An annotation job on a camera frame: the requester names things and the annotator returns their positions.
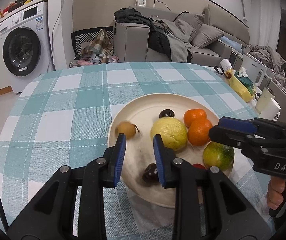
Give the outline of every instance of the tangerine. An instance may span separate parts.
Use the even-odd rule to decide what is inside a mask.
[[[192,122],[187,139],[193,146],[203,146],[209,141],[209,130],[213,127],[208,119],[196,119]]]
[[[183,116],[184,124],[187,127],[190,127],[195,119],[206,119],[206,112],[201,108],[190,109]]]

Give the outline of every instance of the pile of clothes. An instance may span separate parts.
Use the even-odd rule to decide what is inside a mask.
[[[149,26],[149,48],[166,54],[172,62],[191,63],[192,54],[188,49],[192,48],[192,45],[188,43],[188,39],[193,27],[187,22],[182,20],[170,22],[166,19],[155,21],[144,17],[133,8],[120,9],[114,13],[114,17],[118,23],[138,23]]]
[[[99,31],[95,40],[81,50],[81,55],[70,62],[70,68],[101,63],[118,63],[119,59],[113,56],[114,48],[106,30]]]
[[[262,64],[266,65],[268,68],[271,68],[275,72],[275,77],[273,78],[274,82],[281,88],[286,91],[286,79],[284,70],[281,69],[286,61],[281,57],[281,55],[273,50],[269,46],[260,46],[260,45],[247,45],[243,48],[243,54],[248,53],[256,59],[260,60]]]

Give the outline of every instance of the gray pillow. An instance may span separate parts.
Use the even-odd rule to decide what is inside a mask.
[[[191,42],[191,40],[194,39],[198,30],[201,28],[201,26],[204,22],[204,17],[205,17],[205,15],[203,15],[203,14],[194,14],[194,13],[184,12],[184,13],[181,13],[175,19],[175,21],[177,21],[177,20],[185,21],[193,27],[193,31],[190,35],[190,38],[188,39],[189,43]]]
[[[211,25],[203,24],[191,44],[197,49],[202,49],[212,42],[218,40],[225,34],[224,31]]]

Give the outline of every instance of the gray blanket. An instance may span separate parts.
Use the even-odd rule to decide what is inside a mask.
[[[275,72],[274,81],[279,83],[280,86],[285,87],[285,74],[281,69],[281,65],[285,63],[285,60],[278,52],[269,46],[247,45],[247,47],[243,49],[243,53],[249,53],[256,59],[261,60],[268,68],[272,68]]]
[[[170,22],[162,19],[168,25],[166,30],[169,34],[164,33],[170,43],[172,62],[187,62],[187,48],[192,45],[188,43],[188,39],[193,31],[193,27],[185,21],[177,20]]]

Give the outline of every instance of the white kettle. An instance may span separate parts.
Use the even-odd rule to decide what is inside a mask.
[[[256,87],[261,85],[262,80],[267,70],[266,65],[263,65],[261,61],[257,60],[255,57],[246,53],[246,54],[243,54],[243,62],[242,62],[241,67],[247,70],[247,75],[249,79],[252,80],[253,85],[255,85]],[[262,70],[263,73],[259,81],[256,83],[256,79],[258,78],[260,70]]]

